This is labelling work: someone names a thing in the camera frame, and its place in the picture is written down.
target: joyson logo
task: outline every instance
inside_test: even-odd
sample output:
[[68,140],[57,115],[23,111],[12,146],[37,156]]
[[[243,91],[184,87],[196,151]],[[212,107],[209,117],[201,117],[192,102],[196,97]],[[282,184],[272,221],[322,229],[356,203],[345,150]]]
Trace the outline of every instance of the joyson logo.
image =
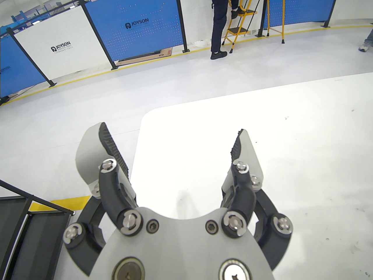
[[3,73],[4,71],[7,71],[10,69],[10,66],[5,66],[4,68],[0,69],[0,73]]
[[140,24],[145,24],[147,22],[149,22],[149,18],[145,18],[145,19],[141,19],[141,20],[135,20],[135,21],[132,21],[132,23],[127,22],[125,24],[125,27],[126,27],[126,29],[131,29],[131,28],[134,28],[134,27],[136,27]]
[[68,50],[68,49],[71,49],[71,48],[72,48],[71,42],[65,41],[62,44],[51,47],[51,50],[54,53],[59,53],[59,52],[62,52],[62,51],[65,51],[65,50]]

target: floor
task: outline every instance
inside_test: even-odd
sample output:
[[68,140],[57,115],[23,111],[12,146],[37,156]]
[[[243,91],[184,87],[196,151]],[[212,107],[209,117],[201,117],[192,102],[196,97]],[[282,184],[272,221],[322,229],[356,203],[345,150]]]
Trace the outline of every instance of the floor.
[[[372,72],[373,50],[357,50],[369,32],[370,28],[305,32],[286,36],[286,44],[278,37],[248,41],[238,43],[234,53],[221,60],[211,61],[208,50],[194,52],[61,85],[3,105],[1,178],[46,200],[89,195],[75,168],[76,149],[88,127],[107,123],[131,172],[141,119],[148,111]],[[0,196],[4,195],[10,193],[1,189]],[[61,268],[56,280],[67,279]]]

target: sneaker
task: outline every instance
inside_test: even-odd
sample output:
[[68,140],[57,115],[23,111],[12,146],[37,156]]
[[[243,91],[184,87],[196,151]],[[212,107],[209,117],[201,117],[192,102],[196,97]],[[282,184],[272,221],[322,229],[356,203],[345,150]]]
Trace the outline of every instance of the sneaker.
[[362,52],[366,52],[366,51],[368,51],[369,47],[370,47],[370,43],[365,42],[364,44],[362,44],[359,47],[359,50],[362,51]]
[[245,11],[242,8],[238,7],[237,10],[232,11],[232,19],[235,19],[238,15],[243,15],[244,13]]
[[221,57],[226,57],[228,54],[227,51],[219,51],[218,53],[211,52],[211,60],[220,59]]

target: white table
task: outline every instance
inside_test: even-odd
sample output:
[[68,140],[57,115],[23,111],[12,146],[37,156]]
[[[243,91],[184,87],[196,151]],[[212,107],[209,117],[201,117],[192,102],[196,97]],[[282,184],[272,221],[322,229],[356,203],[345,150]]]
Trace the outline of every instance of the white table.
[[131,178],[138,204],[181,219],[218,208],[241,128],[264,191],[294,224],[276,279],[373,278],[373,73],[150,111]]

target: ladder step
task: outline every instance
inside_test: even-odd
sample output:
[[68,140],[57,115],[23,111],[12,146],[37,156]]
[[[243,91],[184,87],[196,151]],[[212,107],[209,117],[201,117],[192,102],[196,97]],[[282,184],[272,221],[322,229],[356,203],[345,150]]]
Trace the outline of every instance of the ladder step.
[[251,10],[251,9],[247,9],[246,10],[246,13],[244,13],[243,15],[241,15],[241,14],[238,14],[240,17],[244,17],[244,16],[248,16],[248,15],[254,15],[254,14],[256,14],[257,12],[255,12],[255,11],[253,11],[253,10]]
[[[228,32],[233,34],[233,35],[236,35],[238,33],[239,28],[240,27],[230,28],[230,29],[228,29]],[[245,28],[241,28],[241,30],[238,34],[246,34],[247,32],[248,32],[248,30],[246,30]]]

